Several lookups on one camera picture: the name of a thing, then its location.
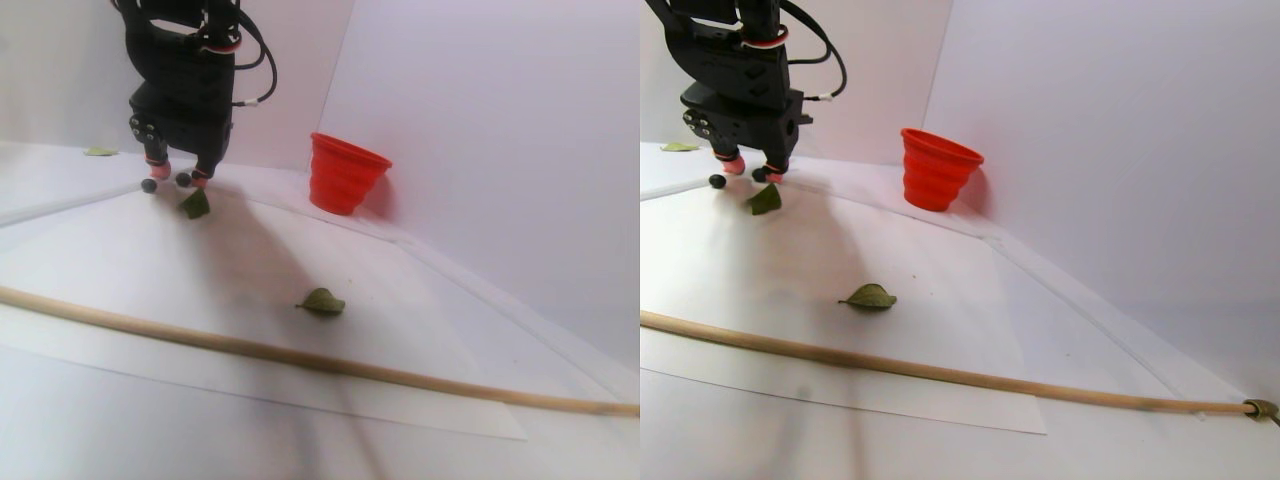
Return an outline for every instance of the red cup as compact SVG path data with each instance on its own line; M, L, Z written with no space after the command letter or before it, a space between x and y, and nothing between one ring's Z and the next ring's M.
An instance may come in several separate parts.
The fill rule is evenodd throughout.
M960 196L969 174L982 165L980 154L915 128L902 129L902 184L906 201L924 210L943 211Z
M311 205L351 215L392 168L390 160L324 133L311 134Z

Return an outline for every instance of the wooden stick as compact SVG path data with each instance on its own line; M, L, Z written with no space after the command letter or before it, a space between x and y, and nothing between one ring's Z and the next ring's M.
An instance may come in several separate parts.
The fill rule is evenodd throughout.
M1106 407L1134 408L1146 411L1166 412L1210 412L1210 413L1244 413L1256 417L1262 412L1261 404L1270 403L1213 403L1213 402L1188 402L1164 398L1133 397L1115 393L1084 390L1079 388L1050 385L1036 381L1009 379L1002 376L974 374L963 370L943 369L932 365L905 362L872 355L845 352L833 348L817 347L804 343L781 340L771 337L753 335L749 333L722 329L718 326L696 324L666 315L640 311L640 325L698 340L719 343L730 347L740 347L756 352L782 355L794 358L810 360L851 369L865 369L883 371L888 374L915 376L922 379L947 381L954 384L987 388L1004 392L1025 393L1041 398L1053 398L1068 402L1091 403Z
M547 410L558 410L563 412L609 415L609 416L630 416L630 417L640 416L639 404L561 398L561 397L543 396L536 393L506 390L500 388L438 379L434 376L419 375L401 370L392 370L375 365L360 364L342 358L326 357L323 355L274 347L234 337L224 337L200 330L184 329L180 326L159 324L127 315L113 314L102 310L68 303L60 300L41 297L37 294L17 291L8 287L0 287L0 302L19 308L26 308L46 315L63 317L67 320L78 321L87 325L101 326L134 335L150 337L165 342L173 342L184 346L211 349L215 352L239 355L244 357L260 358L278 364L293 365L308 370L358 376L362 379L387 381L397 385L420 388L425 390L480 398L480 399L488 399L488 401L495 401L495 402L503 402L503 403L518 404L534 408L547 408Z

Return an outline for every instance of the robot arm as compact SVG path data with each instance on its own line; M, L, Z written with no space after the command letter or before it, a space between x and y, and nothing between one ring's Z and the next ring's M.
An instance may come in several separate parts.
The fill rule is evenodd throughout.
M694 78L681 95L685 124L710 142L724 172L741 174L739 146L764 151L765 165L753 172L756 182L777 183L787 172L799 127L813 123L803 113L805 100L831 100L847 83L844 59L822 27L787 0L645 0L663 24L672 59ZM826 44L817 59L787 60L781 12L812 29ZM716 27L696 20L740 28ZM828 95L804 96L791 88L788 65L815 64L835 55L841 86Z
M111 0L125 27L125 49L142 84L129 97L129 127L143 145L152 192L156 180L169 178L169 147L196 155L196 169L179 174L180 186L204 187L227 152L232 108L257 105L275 92L276 69L271 50L239 0ZM154 24L165 20L193 28L178 33ZM236 65L241 28L260 45L259 59ZM271 87L257 99L232 100L236 70L255 68L264 58L271 67Z

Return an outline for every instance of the white backdrop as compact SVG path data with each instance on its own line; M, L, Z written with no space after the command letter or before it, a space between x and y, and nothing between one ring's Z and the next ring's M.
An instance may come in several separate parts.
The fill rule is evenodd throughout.
M920 127L951 0L796 0L845 58L849 87L835 102L806 102L814 123L800 129L795 155L874 164L902 161L899 129ZM822 41L783 14L792 59L822 54ZM680 93L692 83L667 52L662 23L648 9L640 31L641 133L645 142L700 142L689 132ZM792 65L791 86L809 95L840 84L832 59Z
M643 8L358 1L321 123L394 163L367 206L631 371Z
M306 168L353 1L243 1L280 79L265 104L236 109L225 163ZM252 38L237 56L257 56ZM238 73L237 99L261 95L270 79L265 63ZM124 22L106 0L0 3L0 140L141 152L128 129L141 82L124 51Z
M1280 397L1280 3L957 0L925 128L965 201L1242 392Z

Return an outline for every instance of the white paper sheet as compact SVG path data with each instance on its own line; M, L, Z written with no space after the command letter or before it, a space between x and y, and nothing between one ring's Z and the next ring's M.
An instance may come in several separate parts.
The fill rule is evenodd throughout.
M506 404L219 353L0 305L0 344L151 380L477 435L527 439Z
M641 308L829 348L1023 376L993 252L984 243L786 186L781 210L751 216L742 204L759 188L739 178L723 191L699 188L641 204ZM865 283L884 285L899 303L876 314L837 303ZM808 385L814 396L827 392L815 399L823 403L1043 433L1029 396L850 375L669 337L645 333L641 366L791 398ZM769 375L754 371L794 379L773 387ZM817 387L824 381L832 385Z
M216 189L209 191L212 212L188 220L175 206L188 192L163 184L155 196L128 193L55 214L58 219L42 221L52 227L27 233L17 246L0 238L0 244L9 244L0 252L0 283L151 321L480 383L470 351L443 317L439 293L422 279L421 264L394 244ZM347 301L342 316L320 319L294 307L317 287ZM24 330L29 335L20 338L31 342L10 339L13 347L233 394L524 438L500 403L416 390L384 394L379 392L404 388L340 379L352 392L352 406L343 407L334 398L323 399L328 397L321 392L332 385L302 379L300 369L201 357L219 356L211 352L187 353L204 360L182 362L174 360L179 355L174 346L161 342L120 343L127 340L91 333L68 340L54 335L51 326L29 328ZM50 344L32 343L38 338ZM271 381L234 380L242 375ZM311 387L287 387L292 384ZM428 396L451 398L424 399Z

